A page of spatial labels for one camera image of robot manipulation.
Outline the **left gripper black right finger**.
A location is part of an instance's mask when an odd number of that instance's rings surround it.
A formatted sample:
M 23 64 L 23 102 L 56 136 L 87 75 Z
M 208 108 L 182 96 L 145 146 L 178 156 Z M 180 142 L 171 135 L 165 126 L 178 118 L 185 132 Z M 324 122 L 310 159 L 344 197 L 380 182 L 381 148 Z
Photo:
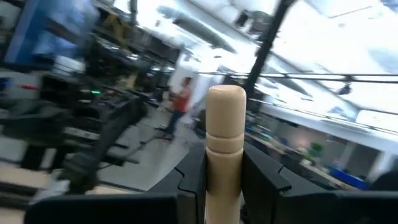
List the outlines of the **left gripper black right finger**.
M 398 224 L 398 191 L 325 190 L 250 144 L 241 187 L 250 224 Z

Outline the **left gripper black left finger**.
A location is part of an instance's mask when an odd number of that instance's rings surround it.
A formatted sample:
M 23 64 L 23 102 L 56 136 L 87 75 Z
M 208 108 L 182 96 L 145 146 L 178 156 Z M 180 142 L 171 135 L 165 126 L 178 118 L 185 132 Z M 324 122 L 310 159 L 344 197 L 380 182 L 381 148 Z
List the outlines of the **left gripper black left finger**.
M 52 197 L 31 206 L 24 224 L 204 224 L 205 198 L 205 145 L 194 144 L 144 193 Z

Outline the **wooden-handled steel trowel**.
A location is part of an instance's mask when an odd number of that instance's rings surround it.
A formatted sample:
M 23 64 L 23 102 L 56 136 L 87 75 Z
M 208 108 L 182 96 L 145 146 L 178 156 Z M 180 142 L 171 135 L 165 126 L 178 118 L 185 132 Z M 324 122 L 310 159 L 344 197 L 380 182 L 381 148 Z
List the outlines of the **wooden-handled steel trowel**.
M 206 224 L 239 224 L 246 92 L 215 85 L 206 94 Z

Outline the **blue storage bin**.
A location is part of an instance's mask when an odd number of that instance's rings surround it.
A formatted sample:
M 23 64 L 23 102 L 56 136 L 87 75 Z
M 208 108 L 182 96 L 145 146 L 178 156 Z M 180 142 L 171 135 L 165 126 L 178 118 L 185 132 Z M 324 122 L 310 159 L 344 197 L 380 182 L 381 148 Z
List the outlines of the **blue storage bin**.
M 342 170 L 336 169 L 334 167 L 330 168 L 330 175 L 352 187 L 355 187 L 360 190 L 366 190 L 369 187 L 369 184 L 362 179 L 355 177 L 353 175 L 347 174 Z

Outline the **green background plant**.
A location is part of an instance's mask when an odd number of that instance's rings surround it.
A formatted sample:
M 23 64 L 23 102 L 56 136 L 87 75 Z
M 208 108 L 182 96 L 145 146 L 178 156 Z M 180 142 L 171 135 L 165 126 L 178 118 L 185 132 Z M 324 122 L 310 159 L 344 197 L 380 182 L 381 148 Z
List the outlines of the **green background plant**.
M 323 145 L 318 142 L 312 142 L 310 145 L 309 154 L 312 157 L 320 158 L 323 154 Z

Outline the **person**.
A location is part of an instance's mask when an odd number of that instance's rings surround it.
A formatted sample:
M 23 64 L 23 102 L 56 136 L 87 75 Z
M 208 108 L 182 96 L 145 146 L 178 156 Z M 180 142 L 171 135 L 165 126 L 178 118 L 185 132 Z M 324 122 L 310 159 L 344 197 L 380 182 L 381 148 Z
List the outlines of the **person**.
M 181 84 L 181 90 L 178 93 L 171 94 L 173 98 L 173 111 L 162 137 L 165 140 L 171 141 L 174 139 L 177 122 L 187 112 L 188 103 L 192 95 L 191 82 L 192 77 L 185 77 Z

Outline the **grey computer cart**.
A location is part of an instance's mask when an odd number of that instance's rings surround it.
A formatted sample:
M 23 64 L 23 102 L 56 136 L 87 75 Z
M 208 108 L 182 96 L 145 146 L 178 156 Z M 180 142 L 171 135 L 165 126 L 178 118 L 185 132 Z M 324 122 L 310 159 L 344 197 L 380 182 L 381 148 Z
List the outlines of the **grey computer cart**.
M 74 153 L 76 146 L 67 142 L 64 129 L 70 124 L 73 101 L 79 89 L 82 73 L 61 65 L 40 78 L 39 97 L 33 99 L 6 99 L 9 117 L 0 119 L 3 135 L 25 141 L 27 146 L 20 167 L 40 170 L 47 149 L 56 153 L 49 171 L 59 169 L 67 154 Z

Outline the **black monitor with blue screen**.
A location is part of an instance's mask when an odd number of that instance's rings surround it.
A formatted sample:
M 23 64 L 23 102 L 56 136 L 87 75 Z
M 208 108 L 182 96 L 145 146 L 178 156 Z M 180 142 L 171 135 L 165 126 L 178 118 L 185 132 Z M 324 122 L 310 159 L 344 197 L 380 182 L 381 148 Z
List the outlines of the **black monitor with blue screen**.
M 80 60 L 100 13 L 95 0 L 22 0 L 14 33 L 0 58 L 47 67 L 59 56 Z

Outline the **black aluminium table frame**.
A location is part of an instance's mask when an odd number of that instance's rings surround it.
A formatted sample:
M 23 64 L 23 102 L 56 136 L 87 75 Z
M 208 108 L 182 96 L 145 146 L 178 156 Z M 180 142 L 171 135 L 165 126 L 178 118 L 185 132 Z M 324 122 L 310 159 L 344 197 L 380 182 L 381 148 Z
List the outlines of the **black aluminium table frame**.
M 254 85 L 259 78 L 262 68 L 266 62 L 267 56 L 271 51 L 273 41 L 277 35 L 285 15 L 289 8 L 296 2 L 296 0 L 280 0 L 277 10 L 272 18 L 270 28 L 267 32 L 263 33 L 263 41 L 260 49 L 257 51 L 257 58 L 252 66 L 252 69 L 248 75 L 248 79 L 244 84 L 244 89 L 246 91 L 246 96 L 251 97 L 254 92 Z

